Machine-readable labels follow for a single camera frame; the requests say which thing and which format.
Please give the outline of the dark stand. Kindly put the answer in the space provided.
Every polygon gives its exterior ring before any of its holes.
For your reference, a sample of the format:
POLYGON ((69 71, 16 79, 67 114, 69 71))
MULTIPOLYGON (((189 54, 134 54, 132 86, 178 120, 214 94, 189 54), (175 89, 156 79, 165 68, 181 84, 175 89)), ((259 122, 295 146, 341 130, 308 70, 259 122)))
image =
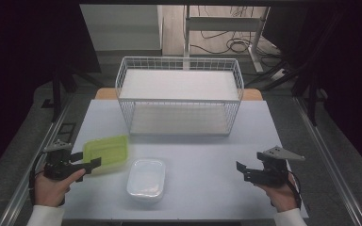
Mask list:
POLYGON ((77 84, 73 78, 76 74, 87 82, 93 84, 97 88, 102 88, 103 83, 93 78, 88 73, 77 69, 75 66, 68 64, 59 64, 55 67, 52 73, 52 87, 53 87, 53 109, 54 115, 52 122, 56 122, 60 113, 62 112, 61 104, 61 88, 64 88, 67 92, 74 93, 77 91, 77 84))
POLYGON ((286 66, 288 71, 284 76, 259 89, 271 90, 296 78, 291 94, 293 97, 307 94, 307 117, 316 126, 319 85, 315 67, 331 34, 329 27, 333 27, 332 17, 325 15, 323 18, 321 13, 316 13, 315 8, 271 8, 265 23, 264 37, 280 49, 281 61, 246 87, 267 79, 274 75, 275 70, 286 66))

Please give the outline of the white cabinet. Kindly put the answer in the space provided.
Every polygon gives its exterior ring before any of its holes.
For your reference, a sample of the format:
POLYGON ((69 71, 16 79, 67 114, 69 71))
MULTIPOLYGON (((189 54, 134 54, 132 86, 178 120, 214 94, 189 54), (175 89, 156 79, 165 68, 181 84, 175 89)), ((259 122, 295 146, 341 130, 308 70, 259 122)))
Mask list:
POLYGON ((96 51, 161 50, 161 5, 81 5, 96 51))

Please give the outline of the white wire basket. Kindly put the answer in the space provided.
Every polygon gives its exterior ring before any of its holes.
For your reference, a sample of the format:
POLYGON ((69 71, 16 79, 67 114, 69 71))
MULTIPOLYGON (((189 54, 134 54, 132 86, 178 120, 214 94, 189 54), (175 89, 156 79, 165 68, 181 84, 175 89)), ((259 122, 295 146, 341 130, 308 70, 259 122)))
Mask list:
POLYGON ((133 135, 227 136, 244 83, 234 58, 126 56, 115 89, 133 135))

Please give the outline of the green plastic food container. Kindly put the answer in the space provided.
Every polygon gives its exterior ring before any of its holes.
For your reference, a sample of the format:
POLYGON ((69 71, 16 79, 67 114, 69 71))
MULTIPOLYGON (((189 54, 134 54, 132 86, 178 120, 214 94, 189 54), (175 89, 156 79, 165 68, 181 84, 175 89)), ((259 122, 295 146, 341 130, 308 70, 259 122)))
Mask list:
POLYGON ((101 158, 101 166, 93 174, 109 173, 121 168, 129 157, 128 136, 103 137, 87 141, 83 146, 83 163, 101 158))

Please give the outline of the white power strip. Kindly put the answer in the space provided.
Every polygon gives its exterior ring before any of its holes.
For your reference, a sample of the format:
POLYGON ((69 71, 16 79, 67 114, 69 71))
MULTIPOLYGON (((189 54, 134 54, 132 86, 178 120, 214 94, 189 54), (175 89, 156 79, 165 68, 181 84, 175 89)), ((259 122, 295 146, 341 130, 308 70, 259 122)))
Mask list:
POLYGON ((280 69, 278 72, 276 72, 274 75, 271 76, 271 80, 275 81, 283 77, 288 71, 285 69, 280 69))

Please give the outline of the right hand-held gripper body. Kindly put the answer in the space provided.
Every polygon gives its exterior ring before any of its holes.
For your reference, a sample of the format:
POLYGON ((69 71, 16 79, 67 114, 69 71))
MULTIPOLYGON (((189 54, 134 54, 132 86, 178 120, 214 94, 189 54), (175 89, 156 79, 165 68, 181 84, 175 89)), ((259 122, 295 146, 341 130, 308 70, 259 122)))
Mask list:
POLYGON ((260 171, 261 176, 258 183, 270 187, 280 187, 286 183, 288 180, 288 160, 305 161, 303 155, 298 155, 279 146, 257 153, 256 157, 264 167, 260 171))

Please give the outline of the person's left hand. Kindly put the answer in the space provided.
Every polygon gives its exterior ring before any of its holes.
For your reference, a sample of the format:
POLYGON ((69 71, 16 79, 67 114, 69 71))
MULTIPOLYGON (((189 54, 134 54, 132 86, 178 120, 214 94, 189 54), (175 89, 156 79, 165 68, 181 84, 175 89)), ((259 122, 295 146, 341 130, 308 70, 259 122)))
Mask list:
POLYGON ((56 181, 46 178, 43 174, 35 180, 35 204, 49 207, 59 207, 65 194, 70 190, 70 185, 85 174, 80 169, 64 180, 56 181))

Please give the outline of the white metal desk frame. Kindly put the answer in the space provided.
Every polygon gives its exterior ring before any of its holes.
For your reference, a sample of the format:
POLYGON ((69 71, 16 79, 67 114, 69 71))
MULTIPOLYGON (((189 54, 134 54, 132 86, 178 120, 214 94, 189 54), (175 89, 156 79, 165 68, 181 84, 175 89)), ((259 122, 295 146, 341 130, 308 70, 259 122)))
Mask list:
POLYGON ((263 28, 270 11, 269 7, 264 7, 259 17, 191 17, 190 6, 185 6, 184 12, 184 48, 183 56, 189 57, 189 32, 190 31, 230 31, 230 32, 254 32, 255 36, 248 45, 248 52, 257 73, 264 70, 258 58, 258 42, 263 32, 263 28))

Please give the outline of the person's right hand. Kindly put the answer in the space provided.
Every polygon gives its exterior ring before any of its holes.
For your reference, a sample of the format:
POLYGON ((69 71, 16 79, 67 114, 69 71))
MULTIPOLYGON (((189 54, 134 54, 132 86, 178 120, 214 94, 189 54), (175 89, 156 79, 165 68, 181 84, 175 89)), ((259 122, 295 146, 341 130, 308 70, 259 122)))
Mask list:
POLYGON ((278 188, 257 184, 255 184, 255 186, 265 191, 278 213, 286 212, 298 207, 294 193, 287 185, 278 188))

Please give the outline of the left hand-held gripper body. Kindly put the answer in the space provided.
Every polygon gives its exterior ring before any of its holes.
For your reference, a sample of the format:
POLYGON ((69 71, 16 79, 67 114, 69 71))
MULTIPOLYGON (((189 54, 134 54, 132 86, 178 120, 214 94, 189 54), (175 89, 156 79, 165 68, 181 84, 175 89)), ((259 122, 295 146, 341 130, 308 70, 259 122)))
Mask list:
POLYGON ((74 172, 85 168, 83 164, 72 164, 72 147, 71 143, 58 139, 44 149, 46 164, 43 175, 46 178, 62 181, 74 172))

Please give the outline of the metal floor rail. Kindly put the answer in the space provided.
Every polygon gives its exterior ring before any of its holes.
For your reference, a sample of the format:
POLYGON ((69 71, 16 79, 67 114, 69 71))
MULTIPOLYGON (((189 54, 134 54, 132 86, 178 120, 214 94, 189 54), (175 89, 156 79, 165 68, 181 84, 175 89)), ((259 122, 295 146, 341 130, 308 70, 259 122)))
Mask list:
POLYGON ((66 95, 64 97, 64 100, 61 104, 62 110, 58 114, 57 119, 50 124, 50 127, 46 132, 41 142, 41 145, 33 155, 31 163, 27 166, 23 178, 17 185, 11 199, 8 202, 6 209, 2 214, 2 217, 0 218, 0 226, 14 226, 23 206, 25 205, 25 202, 27 201, 27 198, 29 197, 29 172, 39 167, 43 163, 44 157, 42 155, 42 152, 45 148, 47 148, 50 144, 54 142, 54 139, 58 134, 59 128, 63 123, 63 120, 69 110, 73 97, 74 96, 72 94, 66 95))
POLYGON ((359 205, 357 198, 348 186, 345 178, 342 176, 339 167, 333 156, 330 153, 328 146, 326 145, 319 129, 311 122, 307 116, 307 107, 304 104, 302 98, 293 97, 293 102, 296 104, 299 114, 303 119, 309 135, 312 137, 316 149, 318 150, 321 160, 326 167, 335 187, 337 193, 342 199, 350 218, 355 226, 362 226, 362 208, 359 205))

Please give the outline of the wooden table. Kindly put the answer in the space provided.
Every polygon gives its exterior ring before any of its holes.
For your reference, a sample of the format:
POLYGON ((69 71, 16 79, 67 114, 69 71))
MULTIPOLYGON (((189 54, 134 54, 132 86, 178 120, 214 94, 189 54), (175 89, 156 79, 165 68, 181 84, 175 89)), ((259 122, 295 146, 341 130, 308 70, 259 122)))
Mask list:
MULTIPOLYGON (((117 93, 115 88, 98 89, 95 98, 97 100, 116 100, 117 93)), ((262 101, 263 97, 258 89, 245 89, 243 91, 243 101, 262 101)))

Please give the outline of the clear plastic food container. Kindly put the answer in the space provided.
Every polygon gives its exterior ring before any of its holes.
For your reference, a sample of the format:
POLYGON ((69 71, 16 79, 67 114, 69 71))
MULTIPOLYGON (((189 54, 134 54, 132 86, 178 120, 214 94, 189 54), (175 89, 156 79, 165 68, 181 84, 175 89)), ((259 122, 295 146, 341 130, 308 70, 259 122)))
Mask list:
POLYGON ((130 169, 126 191, 136 201, 159 202, 164 194, 166 166, 158 159, 138 159, 130 169))

